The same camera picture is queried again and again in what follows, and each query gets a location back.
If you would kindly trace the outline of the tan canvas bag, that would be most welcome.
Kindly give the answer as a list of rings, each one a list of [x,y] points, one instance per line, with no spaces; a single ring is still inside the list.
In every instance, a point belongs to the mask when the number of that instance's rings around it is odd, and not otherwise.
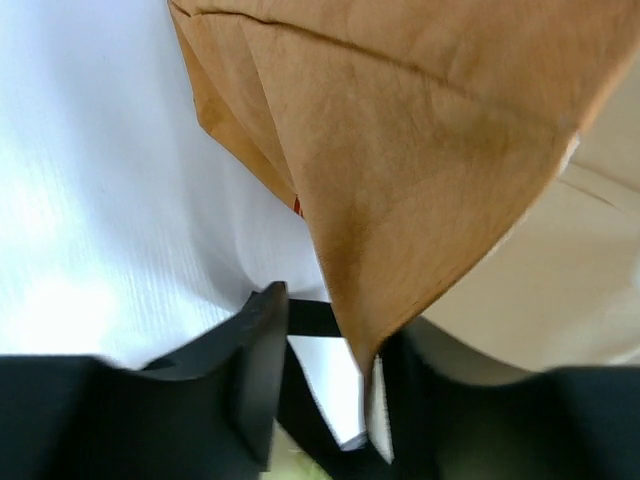
[[[635,1],[173,1],[201,127],[309,228],[365,377],[383,360],[394,460],[283,425],[336,477],[435,479],[407,324],[561,169],[639,46]]]

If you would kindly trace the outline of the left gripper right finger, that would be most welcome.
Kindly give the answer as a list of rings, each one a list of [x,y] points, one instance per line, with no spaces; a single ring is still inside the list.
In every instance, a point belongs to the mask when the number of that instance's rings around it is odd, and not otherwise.
[[[382,346],[396,479],[635,479],[639,370],[529,373],[417,319]]]

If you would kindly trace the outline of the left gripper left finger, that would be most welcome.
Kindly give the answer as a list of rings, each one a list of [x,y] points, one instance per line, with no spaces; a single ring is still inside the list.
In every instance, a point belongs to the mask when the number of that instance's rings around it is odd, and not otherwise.
[[[1,360],[5,479],[255,479],[286,350],[281,282],[141,370],[91,356]]]

